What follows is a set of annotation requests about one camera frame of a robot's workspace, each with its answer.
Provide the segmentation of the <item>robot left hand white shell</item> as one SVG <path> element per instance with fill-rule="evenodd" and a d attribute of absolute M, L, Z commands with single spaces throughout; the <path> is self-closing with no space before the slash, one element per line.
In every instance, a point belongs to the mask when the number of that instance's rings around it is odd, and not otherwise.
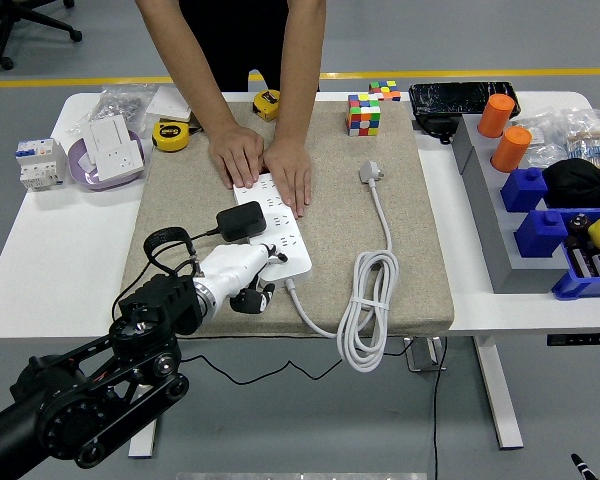
<path fill-rule="evenodd" d="M 204 299 L 204 319 L 213 318 L 227 298 L 236 297 L 260 271 L 271 263 L 286 263 L 288 257 L 273 244 L 235 244 L 217 246 L 200 264 L 194 279 Z"/>

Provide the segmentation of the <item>person's left hand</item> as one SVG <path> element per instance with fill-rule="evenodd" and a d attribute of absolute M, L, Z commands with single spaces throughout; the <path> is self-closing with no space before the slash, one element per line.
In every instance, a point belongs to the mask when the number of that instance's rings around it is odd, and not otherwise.
<path fill-rule="evenodd" d="M 303 217 L 312 194 L 312 164 L 304 144 L 274 139 L 265 149 L 262 162 L 272 175 L 283 203 L 296 219 Z"/>

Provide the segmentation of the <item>person's right hand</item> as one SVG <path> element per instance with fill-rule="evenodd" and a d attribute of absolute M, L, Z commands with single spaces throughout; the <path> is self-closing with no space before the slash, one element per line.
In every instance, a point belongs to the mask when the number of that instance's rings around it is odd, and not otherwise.
<path fill-rule="evenodd" d="M 262 137 L 249 128 L 233 124 L 207 132 L 209 154 L 223 185 L 250 188 L 261 171 Z"/>

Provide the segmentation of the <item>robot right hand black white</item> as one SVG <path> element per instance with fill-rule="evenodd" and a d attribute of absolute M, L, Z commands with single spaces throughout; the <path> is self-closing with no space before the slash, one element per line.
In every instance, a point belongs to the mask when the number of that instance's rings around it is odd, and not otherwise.
<path fill-rule="evenodd" d="M 578 454 L 572 453 L 570 457 L 583 480 L 598 480 L 598 477 Z"/>

